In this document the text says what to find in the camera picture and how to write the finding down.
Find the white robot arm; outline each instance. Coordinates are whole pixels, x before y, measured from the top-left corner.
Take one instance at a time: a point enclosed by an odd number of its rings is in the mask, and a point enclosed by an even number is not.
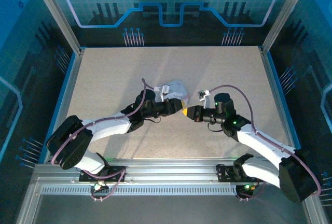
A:
[[[189,97],[181,81],[175,80],[154,91],[146,90],[135,102],[121,112],[104,119],[80,120],[69,116],[47,140],[46,146],[64,170],[76,167],[89,174],[107,176],[109,165],[98,153],[88,150],[91,142],[101,138],[133,132],[148,118],[159,118],[174,114],[187,105]],[[79,133],[65,146],[73,133]]]
[[[199,92],[199,97],[204,100],[209,95],[208,91]],[[291,201],[298,203],[318,190],[320,173],[308,152],[284,145],[257,130],[249,120],[237,115],[228,93],[215,95],[214,101],[215,108],[206,108],[204,104],[186,108],[183,113],[194,122],[220,124],[227,136],[253,148],[268,160],[255,158],[251,154],[243,155],[234,162],[236,180],[247,177],[261,179],[280,188]],[[300,158],[307,169],[294,157]]]

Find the cable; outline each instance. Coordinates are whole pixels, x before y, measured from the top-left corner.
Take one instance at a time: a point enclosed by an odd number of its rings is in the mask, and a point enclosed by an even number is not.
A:
[[[94,175],[94,174],[92,174],[91,172],[89,172],[89,171],[86,171],[86,170],[83,170],[86,174],[88,174],[89,176],[91,176],[91,177],[93,177],[93,178],[95,178],[95,179],[108,179],[108,178],[110,178],[110,177],[113,177],[113,176],[117,176],[117,175],[119,175],[120,173],[122,173],[122,171],[125,171],[126,169],[123,169],[123,170],[120,170],[120,171],[118,171],[118,172],[115,172],[115,173],[113,173],[113,174],[110,174],[110,175],[107,175],[107,176],[97,176],[97,175]]]
[[[159,118],[158,122],[156,122],[156,121],[154,121],[152,119],[144,119],[144,120],[151,121],[152,123],[155,123],[155,124],[159,124],[161,122],[161,118],[160,117],[158,117],[158,118]]]
[[[95,191],[93,191],[93,192],[91,193],[91,198],[93,198],[95,201],[101,201],[101,202],[102,202],[103,200],[106,200],[107,198],[109,198],[109,197],[114,193],[114,191],[116,190],[116,188],[119,186],[119,183],[121,182],[121,180],[122,180],[123,176],[125,175],[125,173],[126,173],[126,170],[122,170],[122,173],[121,173],[121,176],[120,176],[119,180],[118,180],[117,183],[113,186],[112,190],[110,191],[110,193],[109,193],[107,196],[105,196],[105,197],[100,197],[99,199],[97,199],[97,198],[94,196]]]
[[[142,82],[144,84],[144,90],[143,90],[143,96],[142,96],[142,100],[139,104],[139,106],[131,113],[129,114],[126,114],[126,115],[123,115],[123,116],[119,116],[119,117],[108,117],[108,118],[102,118],[102,119],[98,119],[94,122],[90,122],[86,125],[84,125],[83,127],[79,128],[77,131],[75,131],[70,137],[67,138],[67,140],[60,146],[60,148],[57,150],[57,152],[54,154],[52,160],[51,160],[51,164],[52,165],[55,165],[55,161],[56,161],[56,158],[58,157],[58,155],[60,154],[60,152],[64,149],[64,147],[74,138],[77,136],[78,133],[80,133],[82,130],[84,130],[85,128],[87,127],[90,127],[96,123],[99,123],[99,122],[102,122],[102,121],[107,121],[107,120],[115,120],[115,119],[122,119],[122,118],[125,118],[125,117],[129,117],[131,115],[134,115],[139,109],[141,109],[143,103],[144,103],[144,100],[145,100],[145,95],[146,95],[146,82],[145,82],[145,79],[142,78]]]
[[[313,179],[314,182],[316,183],[316,186],[317,186],[317,192],[314,193],[314,194],[311,194],[311,195],[312,195],[313,197],[320,195],[321,192],[322,192],[322,187],[321,187],[321,185],[320,185],[320,182],[319,182],[318,179],[316,178],[316,176],[315,176],[315,175],[313,174],[313,172],[310,170],[310,168],[309,168],[309,167],[308,167],[308,166],[307,166],[307,165],[306,165],[306,164],[305,164],[305,163],[304,163],[304,162],[303,162],[303,161],[302,161],[297,155],[295,155],[294,153],[292,153],[291,151],[289,151],[289,150],[287,150],[287,149],[284,149],[282,146],[280,146],[280,145],[276,144],[275,142],[269,140],[268,138],[264,137],[263,135],[261,135],[261,134],[257,131],[257,129],[256,129],[255,125],[254,125],[254,112],[253,112],[253,109],[252,109],[252,107],[251,107],[251,104],[250,104],[250,102],[249,102],[247,96],[246,96],[246,95],[245,95],[245,94],[244,94],[239,88],[237,88],[237,87],[235,87],[235,86],[232,86],[232,85],[221,85],[221,86],[219,86],[219,87],[216,87],[216,88],[210,90],[210,93],[216,91],[216,90],[219,89],[219,88],[224,88],[224,87],[234,88],[234,89],[236,89],[238,92],[240,92],[240,93],[242,94],[242,96],[243,96],[243,97],[245,98],[245,100],[247,101],[247,104],[248,104],[249,109],[250,109],[251,126],[252,126],[253,130],[255,131],[255,134],[256,134],[257,136],[259,136],[260,138],[262,138],[263,140],[265,140],[265,141],[266,141],[267,143],[269,143],[270,145],[273,145],[274,147],[280,149],[281,151],[283,151],[283,152],[289,154],[290,156],[292,156],[293,158],[295,158],[295,159],[296,159],[296,160],[297,160],[297,161],[303,166],[303,168],[305,168],[305,170],[309,173],[309,175],[312,177],[312,179]]]
[[[146,84],[146,87],[147,87],[147,88],[150,88],[150,89],[152,89],[152,90],[154,89],[153,87],[149,86],[148,84]]]

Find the aluminum frame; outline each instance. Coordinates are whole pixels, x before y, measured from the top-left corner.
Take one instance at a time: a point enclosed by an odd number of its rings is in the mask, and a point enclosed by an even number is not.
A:
[[[119,185],[118,194],[235,195],[235,186],[246,183],[219,183],[215,170],[217,164],[233,165],[233,161],[234,159],[116,159],[112,160],[112,165],[127,166],[126,179]],[[93,184],[80,183],[78,179],[79,172],[75,168],[64,171],[59,166],[50,164],[36,165],[17,223],[33,223],[41,195],[90,194],[89,189]],[[143,189],[152,190],[135,190],[142,186]],[[181,192],[184,187],[188,192]],[[158,192],[158,189],[164,188],[171,190]]]
[[[56,0],[44,0],[47,8],[57,22],[62,34],[76,55],[80,55],[81,46]]]
[[[279,35],[282,27],[284,26],[285,22],[287,21],[289,15],[294,10],[295,5],[297,4],[298,0],[286,0],[284,5],[282,6],[275,22],[273,23],[266,39],[262,45],[262,52],[263,54],[267,54],[270,48],[272,47],[274,41],[276,40],[277,36]]]

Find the glass panel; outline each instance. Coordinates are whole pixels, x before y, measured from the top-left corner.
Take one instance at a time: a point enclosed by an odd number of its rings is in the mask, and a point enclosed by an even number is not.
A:
[[[299,0],[271,49],[301,147],[323,173],[332,216],[332,0]]]
[[[285,0],[57,1],[82,46],[114,47],[261,45]]]
[[[15,223],[72,51],[43,0],[0,0],[0,22],[0,223]]]

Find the speckled beige tabletop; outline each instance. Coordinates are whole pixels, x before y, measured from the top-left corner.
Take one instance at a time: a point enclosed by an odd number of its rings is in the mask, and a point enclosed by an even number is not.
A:
[[[182,80],[189,106],[202,104],[197,95],[200,90],[221,84],[237,86],[252,104],[256,126],[288,144],[257,47],[87,48],[68,116],[91,119],[119,112],[143,89],[142,77],[151,86]],[[223,92],[230,93],[237,113],[249,119],[243,97],[234,89]],[[229,158],[248,151],[257,155],[181,112],[162,118],[159,124],[146,121],[135,132],[100,139],[89,150],[106,158]]]

